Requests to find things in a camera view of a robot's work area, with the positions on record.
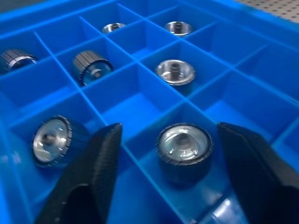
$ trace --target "blue divider grid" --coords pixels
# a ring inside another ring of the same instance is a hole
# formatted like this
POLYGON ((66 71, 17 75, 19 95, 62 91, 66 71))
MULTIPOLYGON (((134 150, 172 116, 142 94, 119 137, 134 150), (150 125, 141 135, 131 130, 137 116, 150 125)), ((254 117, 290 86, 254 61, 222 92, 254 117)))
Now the blue divider grid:
POLYGON ((30 145, 40 123, 57 114, 83 123, 91 133, 123 123, 109 224, 246 224, 229 183, 219 121, 261 133, 299 172, 299 45, 289 37, 299 34, 287 30, 286 37, 274 36, 267 31, 273 24, 255 29, 250 23, 255 17, 208 2, 92 0, 83 7, 71 0, 42 9, 34 24, 24 20, 24 27, 7 28, 1 52, 22 48, 40 60, 0 76, 0 216, 6 215, 5 223, 33 223, 59 178, 61 171, 33 164, 30 145), (170 21, 188 22, 193 31, 178 38, 164 29, 170 21), (126 27, 103 34, 113 22, 126 27), (83 50, 104 56, 114 71, 79 86, 71 63, 83 50), (188 93, 155 74, 168 59, 196 70, 188 93), (156 156, 159 132, 179 122, 202 126, 215 143, 209 174, 188 189, 164 179, 156 156))

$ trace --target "blue plastic wall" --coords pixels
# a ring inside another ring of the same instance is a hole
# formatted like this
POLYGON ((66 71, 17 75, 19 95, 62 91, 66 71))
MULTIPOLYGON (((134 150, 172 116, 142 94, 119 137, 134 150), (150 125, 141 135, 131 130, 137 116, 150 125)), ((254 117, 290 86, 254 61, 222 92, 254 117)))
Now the blue plastic wall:
POLYGON ((31 224, 60 172, 39 169, 31 137, 61 114, 93 133, 123 123, 120 167, 109 224, 246 224, 231 188, 216 133, 219 121, 262 134, 299 172, 299 27, 229 0, 51 0, 0 16, 0 52, 23 48, 37 64, 0 76, 0 220, 31 224), (178 38, 164 29, 185 21, 178 38), (112 22, 127 24, 110 34, 112 22), (80 87, 71 62, 94 50, 115 70, 80 87), (155 75, 163 60, 196 70, 191 91, 155 75), (192 188, 168 183, 156 138, 178 122, 211 134, 209 174, 192 188))

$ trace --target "blue plastic bin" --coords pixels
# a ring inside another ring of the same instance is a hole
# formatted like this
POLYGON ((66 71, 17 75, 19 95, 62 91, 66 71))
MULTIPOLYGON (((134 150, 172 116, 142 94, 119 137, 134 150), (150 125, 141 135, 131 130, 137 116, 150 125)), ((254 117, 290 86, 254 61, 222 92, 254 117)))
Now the blue plastic bin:
POLYGON ((124 127, 109 224, 245 224, 216 134, 218 121, 261 133, 299 172, 299 26, 229 0, 49 0, 0 16, 0 52, 26 49, 40 60, 0 76, 0 220, 31 224, 60 173, 33 164, 31 137, 61 114, 90 132, 124 127), (192 25, 179 38, 170 21, 192 25), (103 34, 103 26, 126 27, 103 34), (71 62, 95 50, 115 70, 80 87, 71 62), (155 75, 163 60, 196 70, 181 94, 155 75), (170 124, 211 134, 209 174, 178 189, 162 176, 155 143, 170 124))

